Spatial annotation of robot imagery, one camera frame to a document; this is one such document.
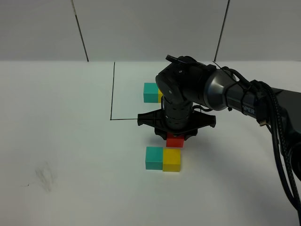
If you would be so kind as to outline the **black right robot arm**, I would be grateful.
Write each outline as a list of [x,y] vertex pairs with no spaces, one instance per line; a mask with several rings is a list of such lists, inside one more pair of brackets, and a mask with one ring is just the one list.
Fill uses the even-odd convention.
[[162,92],[159,110],[139,114],[138,125],[148,125],[162,138],[168,134],[194,136],[201,127],[214,127],[216,119],[207,111],[235,109],[244,115],[268,123],[268,93],[263,84],[247,81],[237,71],[214,65],[205,65],[189,56],[167,56],[169,65],[156,76]]

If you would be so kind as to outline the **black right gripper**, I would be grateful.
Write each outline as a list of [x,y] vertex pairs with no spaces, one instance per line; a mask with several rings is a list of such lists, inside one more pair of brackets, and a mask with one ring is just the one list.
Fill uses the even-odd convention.
[[161,99],[161,108],[137,116],[137,124],[154,128],[156,135],[167,140],[168,135],[183,136],[184,140],[196,136],[199,128],[216,126],[216,117],[196,111],[200,106],[193,106],[191,101],[185,100],[180,104],[170,103]]

